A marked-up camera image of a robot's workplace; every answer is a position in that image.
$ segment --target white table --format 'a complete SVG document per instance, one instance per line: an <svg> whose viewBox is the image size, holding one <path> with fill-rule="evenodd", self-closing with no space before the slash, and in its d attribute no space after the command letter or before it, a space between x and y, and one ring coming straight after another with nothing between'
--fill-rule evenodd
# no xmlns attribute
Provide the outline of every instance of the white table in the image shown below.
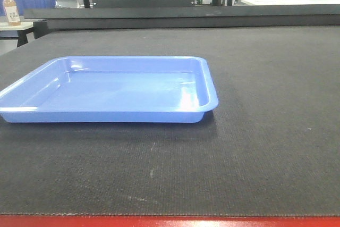
<svg viewBox="0 0 340 227"><path fill-rule="evenodd" d="M241 0L247 5L319 5L340 4L340 0Z"/></svg>
<svg viewBox="0 0 340 227"><path fill-rule="evenodd" d="M22 21L19 26L10 26L7 22L0 22L0 32L1 31L17 31L18 36L5 36L0 39L18 39L17 46L21 46L28 43L27 34L34 31L33 22L31 21Z"/></svg>

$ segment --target tray rim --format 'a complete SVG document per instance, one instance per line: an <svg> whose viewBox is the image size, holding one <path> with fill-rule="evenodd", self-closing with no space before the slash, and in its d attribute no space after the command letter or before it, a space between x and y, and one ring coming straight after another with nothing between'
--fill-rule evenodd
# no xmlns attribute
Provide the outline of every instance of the tray rim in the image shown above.
<svg viewBox="0 0 340 227"><path fill-rule="evenodd" d="M209 71L209 66L207 61L202 58L202 57L196 57L196 56L162 56L162 55L150 55L150 56L145 56L145 55L129 55L129 56L124 56L124 55L89 55L89 56L77 56L77 55L70 55L70 56L63 56L63 57L58 57L58 58L54 58L52 60L47 61L46 63L44 63L43 65L37 67L36 69L34 69L33 71L29 72L28 74L26 74L25 76L23 76L22 78L20 78L19 80L17 80L16 82L12 83L11 85L7 86L6 88L4 88L3 90L0 91L0 99L2 97L4 97L5 95L11 93L11 91L15 88L17 88L18 86L20 86L21 84L25 83L27 80L31 79L33 76L37 75L40 71L42 71L43 69L45 69L46 67L52 65L55 62L58 62L60 60L69 60L69 59L94 59L94 58L107 58L107 59L136 59L136 58L148 58L148 59L174 59L174 58L178 58L178 59L194 59L200 62L200 68L202 70L203 73L203 78L204 78L204 87L207 90L207 96L208 96L208 102L204 105L198 106L196 108L190 109L188 111L186 110L178 110L178 111L166 111L166 110L158 110L158 109L154 109L154 110L148 110L148 111L143 111L143 110L121 110L121 111L112 111L112 110L60 110L60 111L56 111L56 110L40 110L39 107L1 107L0 106L0 114L1 113L28 113L28 112L36 112L36 113L53 113L53 112L61 112L61 113L77 113L77 112L150 112L150 113L200 113L200 112L207 112L207 111L211 111L212 109L214 109L217 105L218 105L218 97L217 97L217 93L215 90L215 86L213 83L213 79L211 77L210 71Z"/></svg>

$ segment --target gray felt surface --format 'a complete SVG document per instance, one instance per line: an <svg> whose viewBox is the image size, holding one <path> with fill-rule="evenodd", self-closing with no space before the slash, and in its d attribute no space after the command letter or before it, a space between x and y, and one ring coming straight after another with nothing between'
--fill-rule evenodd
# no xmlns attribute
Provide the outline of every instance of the gray felt surface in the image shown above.
<svg viewBox="0 0 340 227"><path fill-rule="evenodd" d="M56 32L0 56L0 89L68 55L205 58L197 124L0 119L0 213L340 215L340 28Z"/></svg>

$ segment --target bottle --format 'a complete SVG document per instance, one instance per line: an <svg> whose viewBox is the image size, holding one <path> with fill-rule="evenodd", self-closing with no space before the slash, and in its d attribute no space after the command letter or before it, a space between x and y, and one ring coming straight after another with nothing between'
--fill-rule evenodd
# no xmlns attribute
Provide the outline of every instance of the bottle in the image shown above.
<svg viewBox="0 0 340 227"><path fill-rule="evenodd" d="M3 6L4 6L4 10L5 10L9 25L10 26L21 25L16 2L14 0L4 0Z"/></svg>

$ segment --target blue plastic tray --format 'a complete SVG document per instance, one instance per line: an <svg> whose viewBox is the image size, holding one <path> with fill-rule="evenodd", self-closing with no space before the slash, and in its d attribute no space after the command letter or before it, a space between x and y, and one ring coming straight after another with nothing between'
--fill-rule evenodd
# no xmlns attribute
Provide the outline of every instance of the blue plastic tray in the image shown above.
<svg viewBox="0 0 340 227"><path fill-rule="evenodd" d="M0 92L7 122L198 122L217 104L198 57L62 57Z"/></svg>

